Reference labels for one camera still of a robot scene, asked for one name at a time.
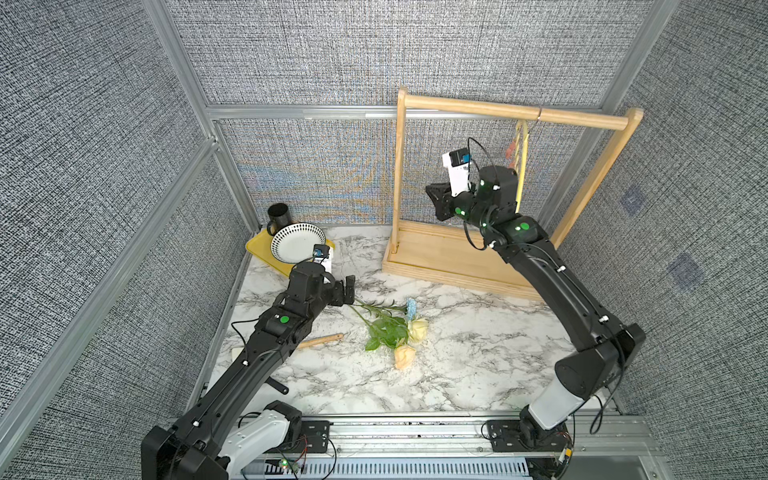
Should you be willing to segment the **yellow clip hanger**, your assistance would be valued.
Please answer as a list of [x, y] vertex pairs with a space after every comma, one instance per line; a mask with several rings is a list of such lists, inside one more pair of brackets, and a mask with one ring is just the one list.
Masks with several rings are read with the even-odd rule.
[[529, 126], [526, 120], [518, 120], [515, 125], [515, 137], [507, 150], [507, 159], [511, 168], [517, 173], [518, 186], [516, 189], [516, 201], [522, 199], [529, 150]]

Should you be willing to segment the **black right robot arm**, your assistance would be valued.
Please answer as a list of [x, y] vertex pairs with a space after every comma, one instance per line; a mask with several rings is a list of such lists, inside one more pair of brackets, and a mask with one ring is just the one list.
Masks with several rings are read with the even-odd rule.
[[514, 170], [488, 166], [480, 169], [477, 183], [458, 191], [433, 183], [425, 192], [438, 220], [457, 217], [479, 230], [484, 248], [528, 281], [575, 348], [556, 362], [552, 382], [520, 413], [520, 441], [533, 450], [561, 432], [567, 418], [599, 390], [621, 385], [646, 334], [610, 313], [566, 266], [544, 228], [518, 212], [517, 184]]

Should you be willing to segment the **peach rose stem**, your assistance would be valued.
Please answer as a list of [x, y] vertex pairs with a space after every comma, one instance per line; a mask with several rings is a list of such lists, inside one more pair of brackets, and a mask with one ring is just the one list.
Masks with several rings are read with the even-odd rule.
[[406, 370], [409, 368], [416, 355], [416, 351], [408, 344], [409, 333], [403, 326], [394, 327], [369, 327], [369, 339], [365, 344], [366, 351], [375, 351], [380, 347], [387, 347], [393, 352], [394, 368]]

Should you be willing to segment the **cream white rose stem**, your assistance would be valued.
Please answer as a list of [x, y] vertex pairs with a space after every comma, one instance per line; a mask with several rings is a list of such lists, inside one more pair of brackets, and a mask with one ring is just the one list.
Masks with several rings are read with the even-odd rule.
[[373, 325], [377, 327], [383, 327], [383, 328], [403, 326], [407, 329], [409, 333], [409, 339], [408, 339], [409, 345], [421, 343], [427, 336], [428, 329], [429, 329], [429, 322], [426, 318], [419, 316], [419, 310], [417, 313], [417, 317], [414, 320], [411, 320], [410, 322], [406, 322], [402, 318], [377, 317], [375, 315], [371, 315], [367, 313], [365, 310], [363, 310], [360, 307], [355, 307], [354, 305], [352, 305], [351, 308], [352, 308], [352, 311], [356, 314], [356, 316], [360, 318], [365, 324], [368, 334], [369, 334], [369, 327]]

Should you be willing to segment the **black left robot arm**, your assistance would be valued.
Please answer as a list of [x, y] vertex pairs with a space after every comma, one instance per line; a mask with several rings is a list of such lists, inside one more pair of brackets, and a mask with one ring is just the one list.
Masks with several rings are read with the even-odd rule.
[[354, 276], [336, 280], [313, 262], [294, 266], [287, 290], [257, 318], [243, 351], [225, 373], [170, 428], [155, 426], [144, 437], [141, 477], [227, 479], [220, 452], [250, 399], [310, 334], [326, 307], [351, 305], [354, 299]]

